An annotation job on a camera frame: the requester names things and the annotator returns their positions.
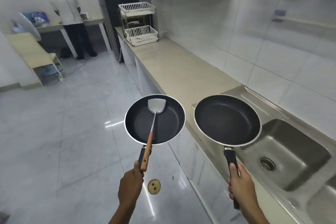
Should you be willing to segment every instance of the frying pan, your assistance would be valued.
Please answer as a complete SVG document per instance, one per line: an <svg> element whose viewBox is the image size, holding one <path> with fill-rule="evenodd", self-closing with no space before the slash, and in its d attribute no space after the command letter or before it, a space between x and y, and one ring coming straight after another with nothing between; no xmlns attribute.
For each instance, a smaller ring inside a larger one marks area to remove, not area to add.
<svg viewBox="0 0 336 224"><path fill-rule="evenodd" d="M128 135L143 145L139 163L144 157L148 135L151 131L154 114L148 110L148 100L161 98L166 100L166 107L156 116L153 130L152 146L167 143L180 134L186 123L186 112L176 99L163 95L153 94L134 102L125 114L124 125Z"/></svg>
<svg viewBox="0 0 336 224"><path fill-rule="evenodd" d="M228 165L238 170L233 147L253 143L261 133L261 120L256 111L244 101L229 95L214 95L201 100L194 110L199 130L209 139L224 145ZM235 209L238 202L233 201Z"/></svg>

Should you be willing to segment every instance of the man in white shirt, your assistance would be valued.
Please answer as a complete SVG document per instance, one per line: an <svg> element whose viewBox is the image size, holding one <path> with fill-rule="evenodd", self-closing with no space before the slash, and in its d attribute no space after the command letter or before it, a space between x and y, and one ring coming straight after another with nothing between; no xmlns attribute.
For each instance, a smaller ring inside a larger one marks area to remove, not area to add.
<svg viewBox="0 0 336 224"><path fill-rule="evenodd" d="M82 45L91 57L97 56L93 50L86 27L80 16L81 8L78 0L50 0L54 11L62 19L62 24L67 32L73 47L77 52L77 59L84 59Z"/></svg>

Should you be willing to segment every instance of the dark pants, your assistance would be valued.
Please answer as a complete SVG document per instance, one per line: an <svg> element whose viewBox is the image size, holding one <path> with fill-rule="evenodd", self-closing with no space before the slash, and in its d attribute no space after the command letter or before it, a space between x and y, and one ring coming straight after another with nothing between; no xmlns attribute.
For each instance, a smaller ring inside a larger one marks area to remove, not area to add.
<svg viewBox="0 0 336 224"><path fill-rule="evenodd" d="M89 34L86 31L84 23L64 25L64 28L77 52L79 59L84 59L82 46L91 57L97 56L96 52L93 50Z"/></svg>

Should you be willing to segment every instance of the white shirt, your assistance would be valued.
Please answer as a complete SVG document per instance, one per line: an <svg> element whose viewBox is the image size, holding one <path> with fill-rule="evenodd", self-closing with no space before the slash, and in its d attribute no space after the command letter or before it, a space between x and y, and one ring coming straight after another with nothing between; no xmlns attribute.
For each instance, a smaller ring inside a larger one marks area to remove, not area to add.
<svg viewBox="0 0 336 224"><path fill-rule="evenodd" d="M83 23L80 13L78 0L50 0L54 10L59 11L63 25Z"/></svg>

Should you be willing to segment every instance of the stainless steel sink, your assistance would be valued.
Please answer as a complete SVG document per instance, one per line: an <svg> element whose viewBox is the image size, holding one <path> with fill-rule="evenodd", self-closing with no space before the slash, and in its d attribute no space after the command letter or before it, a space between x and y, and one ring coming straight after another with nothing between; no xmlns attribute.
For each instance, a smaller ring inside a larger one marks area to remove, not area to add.
<svg viewBox="0 0 336 224"><path fill-rule="evenodd" d="M285 191L304 184L331 158L326 148L279 119L264 124L259 139L241 150Z"/></svg>
<svg viewBox="0 0 336 224"><path fill-rule="evenodd" d="M308 202L307 212L314 223L334 224L336 222L336 176Z"/></svg>

